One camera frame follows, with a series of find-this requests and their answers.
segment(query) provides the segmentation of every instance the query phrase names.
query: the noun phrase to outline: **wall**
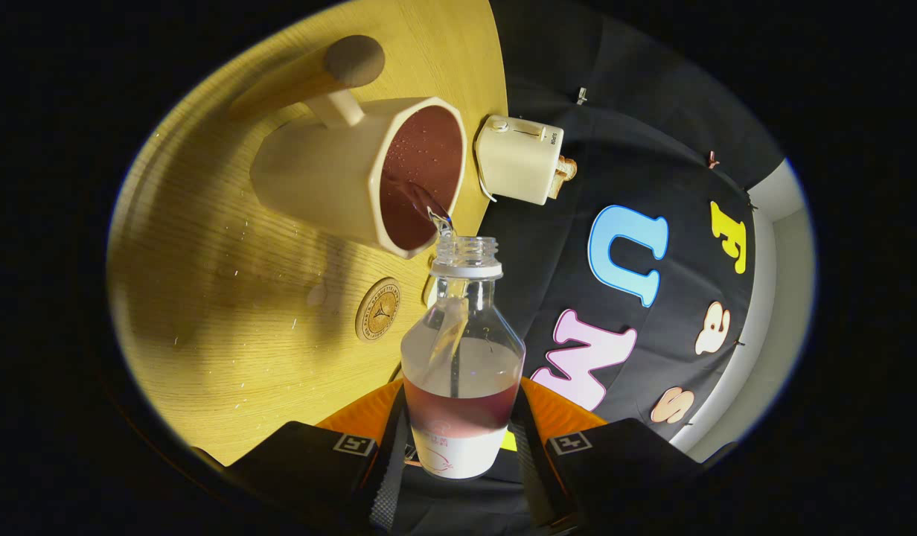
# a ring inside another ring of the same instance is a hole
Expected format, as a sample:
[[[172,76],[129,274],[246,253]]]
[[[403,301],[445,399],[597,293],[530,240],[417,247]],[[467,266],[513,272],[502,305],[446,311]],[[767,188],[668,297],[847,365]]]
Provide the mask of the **wall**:
[[[803,207],[776,221],[773,234],[777,259],[776,292],[765,342],[747,382],[730,407],[707,434],[686,451],[699,462],[727,442],[740,440],[753,427],[791,374],[806,336],[815,299],[816,274],[808,211]]]

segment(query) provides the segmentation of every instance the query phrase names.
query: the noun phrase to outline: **black cloth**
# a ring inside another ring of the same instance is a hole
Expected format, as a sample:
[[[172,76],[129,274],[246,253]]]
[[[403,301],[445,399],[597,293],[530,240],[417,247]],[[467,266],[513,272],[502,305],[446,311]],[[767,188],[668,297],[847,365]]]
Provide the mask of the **black cloth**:
[[[496,306],[525,340],[524,376],[551,366],[547,351],[577,345],[552,339],[565,309],[612,332],[633,327],[638,340],[628,359],[592,371],[607,388],[595,413],[608,421],[638,418],[663,438],[673,437],[687,418],[653,424],[650,408],[664,390],[682,386],[694,393],[686,414],[692,416],[729,363],[733,344],[697,356],[694,340],[714,301],[732,315],[728,339],[740,336],[755,255],[742,189],[772,173],[782,153],[723,85],[634,28],[567,2],[493,0],[492,8],[509,115],[564,128],[561,153],[578,163],[578,175],[557,200],[537,206],[500,197],[479,229],[499,241],[505,275],[496,286]],[[588,101],[578,106],[581,87]],[[710,150],[721,162],[714,170],[707,168]],[[735,274],[734,259],[711,234],[710,200],[747,225],[744,274]],[[591,223],[612,204],[668,221],[668,249],[660,261],[624,240],[612,245],[612,259],[623,267],[642,274],[659,270],[658,296],[649,308],[601,284],[588,267]],[[515,462],[507,455],[496,461],[509,464]],[[521,484],[492,472],[454,484],[407,468],[397,533],[540,533],[521,513],[527,512]]]
[[[552,339],[557,318],[567,309],[582,322],[614,333],[634,328],[638,339],[628,359],[591,373],[607,389],[594,411],[608,421],[638,418],[669,440],[686,420],[651,423],[651,407],[663,391],[682,386],[696,397],[687,412],[692,416],[720,379],[747,317],[755,253],[752,210],[745,194],[716,170],[646,136],[647,127],[631,118],[571,106],[552,119],[565,129],[561,152],[578,160],[578,176],[544,206],[499,198],[487,211],[479,233],[497,238],[504,269],[496,306],[524,339],[527,377],[551,366],[548,351],[578,345]],[[568,142],[568,133],[578,141]],[[744,274],[734,271],[735,259],[711,233],[710,201],[747,227]],[[643,307],[638,296],[602,284],[588,266],[591,224],[612,204],[668,221],[667,253],[660,261],[626,240],[611,245],[618,265],[640,274],[659,271],[659,291],[650,307]],[[712,302],[731,313],[730,343],[697,356],[694,342]]]
[[[782,162],[773,137],[737,96],[635,28],[567,1],[492,0],[492,11],[509,115],[546,122],[541,116],[574,104],[584,87],[584,106],[625,113],[701,156],[713,150],[717,169],[745,188]]]

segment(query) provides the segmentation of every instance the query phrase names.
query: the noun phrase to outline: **coaster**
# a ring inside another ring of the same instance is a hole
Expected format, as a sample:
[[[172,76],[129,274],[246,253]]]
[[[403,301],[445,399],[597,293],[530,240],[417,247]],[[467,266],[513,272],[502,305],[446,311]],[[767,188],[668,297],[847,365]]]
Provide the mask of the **coaster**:
[[[380,279],[369,289],[356,312],[356,335],[374,342],[389,331],[400,306],[400,286],[393,278]]]

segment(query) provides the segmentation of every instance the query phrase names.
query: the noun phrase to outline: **bottle label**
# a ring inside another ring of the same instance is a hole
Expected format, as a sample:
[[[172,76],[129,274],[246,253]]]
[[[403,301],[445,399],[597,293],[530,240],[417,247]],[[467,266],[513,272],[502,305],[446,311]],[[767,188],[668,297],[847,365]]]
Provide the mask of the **bottle label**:
[[[499,455],[506,427],[473,438],[448,438],[412,427],[415,453],[422,467],[444,478],[476,477],[489,468]]]
[[[517,381],[487,397],[442,397],[405,379],[405,395],[422,466],[445,478],[464,479],[491,468],[508,427]]]

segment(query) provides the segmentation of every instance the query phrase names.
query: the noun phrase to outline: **mug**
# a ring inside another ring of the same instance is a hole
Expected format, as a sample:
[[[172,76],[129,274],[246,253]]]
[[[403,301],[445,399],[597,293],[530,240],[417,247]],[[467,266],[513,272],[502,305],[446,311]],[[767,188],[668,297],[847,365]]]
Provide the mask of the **mug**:
[[[315,118],[270,133],[250,169],[261,204],[337,237],[413,258],[437,229],[400,189],[412,181],[452,213],[465,173],[465,129],[448,102],[395,98],[360,103],[350,88],[383,70],[383,49],[345,37],[261,78],[234,101],[250,118],[296,101]]]

